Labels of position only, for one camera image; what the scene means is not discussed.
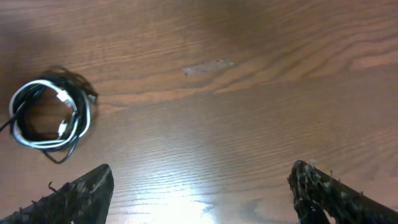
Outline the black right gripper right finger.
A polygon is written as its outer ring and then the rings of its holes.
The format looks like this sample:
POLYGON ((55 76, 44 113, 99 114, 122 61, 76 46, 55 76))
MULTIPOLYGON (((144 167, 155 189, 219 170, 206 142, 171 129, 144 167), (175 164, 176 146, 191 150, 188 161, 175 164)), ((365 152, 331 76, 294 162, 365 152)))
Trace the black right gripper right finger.
POLYGON ((298 222, 397 223, 397 212, 357 192, 331 174, 301 160, 294 162, 288 183, 298 222))

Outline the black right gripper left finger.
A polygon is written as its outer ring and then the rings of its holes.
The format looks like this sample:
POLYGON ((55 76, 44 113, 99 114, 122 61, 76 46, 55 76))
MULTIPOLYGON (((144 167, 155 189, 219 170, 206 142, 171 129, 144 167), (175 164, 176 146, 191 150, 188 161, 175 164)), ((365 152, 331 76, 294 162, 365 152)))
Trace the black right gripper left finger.
POLYGON ((20 208, 1 223, 105 224, 114 190, 108 164, 101 164, 60 189, 48 184, 52 193, 20 208))

